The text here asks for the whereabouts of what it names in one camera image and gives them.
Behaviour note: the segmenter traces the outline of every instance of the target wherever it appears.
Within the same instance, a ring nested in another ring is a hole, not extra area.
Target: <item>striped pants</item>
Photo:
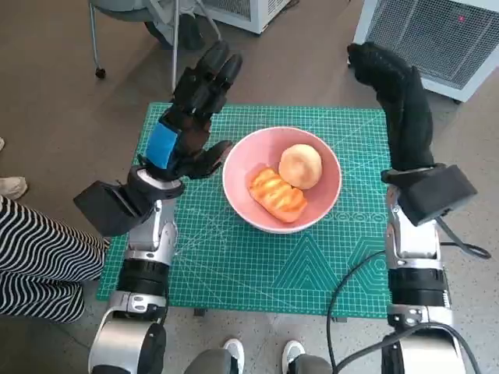
[[[0,315],[70,323],[108,243],[0,196]]]

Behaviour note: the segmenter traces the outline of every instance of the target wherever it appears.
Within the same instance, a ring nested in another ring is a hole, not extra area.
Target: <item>black cable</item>
[[[452,240],[452,242],[442,242],[441,246],[454,246],[459,247],[464,253],[470,256],[475,256],[480,259],[491,259],[492,255],[486,249],[479,247],[478,245],[464,243],[450,227],[444,222],[442,217],[436,219],[438,225],[444,231],[444,233]]]
[[[385,348],[389,345],[395,344],[399,340],[403,339],[404,337],[408,337],[409,335],[413,335],[416,331],[430,329],[430,328],[434,328],[434,327],[438,327],[440,329],[446,330],[447,332],[449,332],[453,337],[455,337],[458,340],[460,345],[465,349],[465,352],[468,355],[469,362],[471,363],[473,370],[475,371],[476,374],[480,374],[481,370],[480,370],[480,367],[478,365],[478,361],[476,360],[476,357],[473,354],[471,347],[466,342],[465,338],[462,337],[462,335],[453,327],[450,327],[449,325],[446,325],[444,323],[437,323],[437,322],[420,323],[418,325],[415,325],[413,327],[408,328],[407,330],[402,331],[401,333],[394,333],[379,343],[376,343],[376,344],[370,345],[369,347],[361,349],[360,351],[357,351],[356,353],[354,353],[354,354],[348,356],[347,358],[345,358],[344,360],[342,360],[338,364],[337,372],[340,372],[340,370],[342,370],[348,364],[354,362],[357,358],[361,358],[365,355],[368,355],[369,353],[373,353],[374,351],[377,351],[378,349],[382,349],[382,348]]]
[[[331,302],[329,303],[329,308],[327,308],[326,338],[327,338],[327,349],[329,350],[329,359],[331,360],[331,366],[333,367],[333,374],[336,374],[338,372],[338,371],[335,371],[336,370],[336,361],[334,360],[333,345],[331,343],[331,318],[332,318],[331,313],[333,311],[333,306],[336,302],[336,299],[338,298],[340,291],[346,285],[346,282],[352,277],[352,275],[358,269],[360,269],[362,266],[364,266],[366,263],[368,263],[373,257],[379,256],[383,253],[384,253],[384,251],[375,252],[372,255],[367,256],[360,263],[358,263],[352,269],[350,269],[350,271],[343,277],[342,281],[335,288],[335,290],[333,291],[333,294],[331,295]]]

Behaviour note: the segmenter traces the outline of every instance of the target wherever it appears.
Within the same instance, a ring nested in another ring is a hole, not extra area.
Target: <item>gray floor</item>
[[[346,68],[345,46],[355,32],[360,0],[309,0],[280,16],[262,35],[223,26],[244,55],[242,73],[229,94],[235,103],[376,107],[373,92]],[[147,104],[166,101],[169,52],[140,24],[98,16],[99,47],[108,78],[94,78],[84,0],[19,0],[0,15],[0,155],[2,175],[25,175],[30,191],[22,202],[75,227],[92,231],[72,198],[97,178],[123,179]],[[209,29],[207,38],[212,37]],[[181,65],[196,55],[181,54]],[[449,218],[467,241],[499,256],[499,73],[471,101],[456,106],[429,94],[436,122],[437,160],[458,163],[480,191]],[[498,372],[499,266],[445,250],[460,330],[483,372]],[[84,373],[88,347],[105,305],[87,287],[87,312],[73,325],[0,319],[0,372]],[[210,311],[194,319],[173,309],[167,322],[166,372],[180,373],[196,354],[230,336],[246,347],[246,372],[279,372],[281,349],[290,338],[327,357],[324,318]],[[338,357],[379,340],[383,320],[351,319],[333,326]],[[371,355],[345,372],[378,373]]]

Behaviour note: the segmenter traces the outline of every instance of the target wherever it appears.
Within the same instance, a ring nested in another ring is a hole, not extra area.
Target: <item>metal chair leg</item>
[[[94,52],[95,76],[99,79],[103,79],[106,77],[106,71],[101,67],[101,64],[99,63],[95,27],[95,8],[90,1],[88,2],[88,9],[90,10],[90,33],[92,35],[92,49]]]
[[[208,20],[208,22],[210,23],[211,27],[213,27],[213,30],[215,30],[215,33],[217,33],[217,38],[218,40],[221,41],[221,33],[220,33],[220,30],[218,29],[218,26],[217,24],[215,23],[215,21],[213,21],[213,18],[211,18],[210,16],[210,13],[208,12],[208,9],[206,9],[206,6],[204,5],[203,3],[203,0],[196,0],[196,3],[198,4],[198,6],[201,8],[201,10],[203,11],[204,13],[204,16],[206,17],[206,19]]]
[[[172,94],[177,87],[177,54],[179,51],[179,17],[180,4],[179,0],[175,0],[175,14],[173,23],[173,54],[172,54]]]

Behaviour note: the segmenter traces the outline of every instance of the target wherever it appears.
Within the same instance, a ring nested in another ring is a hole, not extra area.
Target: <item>pink bowl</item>
[[[322,177],[304,191],[308,205],[300,218],[285,224],[253,200],[247,186],[265,167],[277,172],[282,152],[295,144],[316,149],[322,158]],[[227,200],[237,214],[255,228],[274,234],[291,234],[318,222],[336,203],[342,187],[340,164],[331,148],[315,135],[293,127],[261,129],[240,140],[225,160],[222,180]]]

